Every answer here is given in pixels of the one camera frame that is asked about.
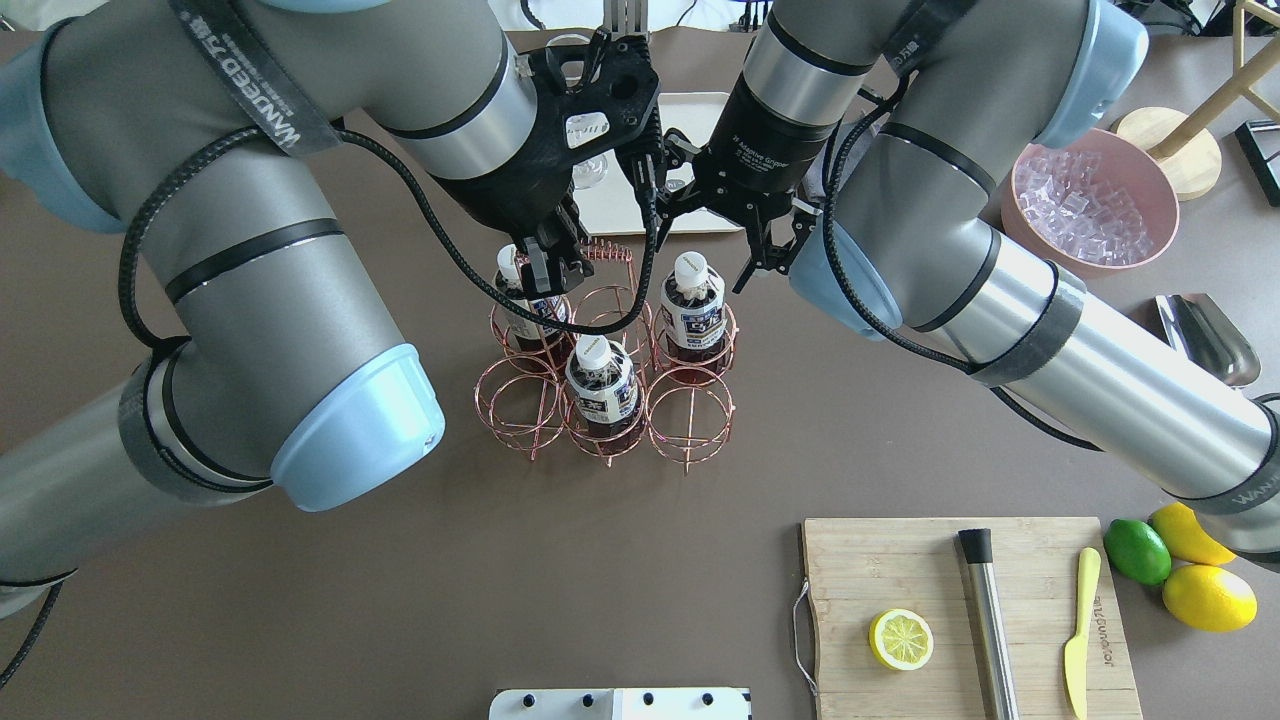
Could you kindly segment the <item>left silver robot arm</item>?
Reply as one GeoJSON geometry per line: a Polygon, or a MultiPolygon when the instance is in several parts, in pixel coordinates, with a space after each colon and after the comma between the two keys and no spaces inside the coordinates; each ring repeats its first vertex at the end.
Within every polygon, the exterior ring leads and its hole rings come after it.
{"type": "Polygon", "coordinates": [[[3,65],[3,172],[115,234],[241,129],[140,245],[187,336],[3,455],[3,614],[115,538],[269,486],[310,512],[419,462],[445,418],[305,155],[362,110],[468,211],[530,149],[486,1],[111,1],[3,65]]]}

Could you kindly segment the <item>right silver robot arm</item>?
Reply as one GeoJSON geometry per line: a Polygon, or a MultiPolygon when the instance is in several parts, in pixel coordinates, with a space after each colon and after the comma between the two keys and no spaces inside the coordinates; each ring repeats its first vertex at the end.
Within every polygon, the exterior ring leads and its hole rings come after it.
{"type": "Polygon", "coordinates": [[[1125,459],[1242,559],[1277,566],[1277,414],[980,219],[1029,143],[1062,147],[1124,92],[1144,27],[1108,1],[780,1],[682,191],[794,188],[878,60],[899,105],[841,186],[796,291],[851,328],[851,260],[901,324],[1125,459]]]}

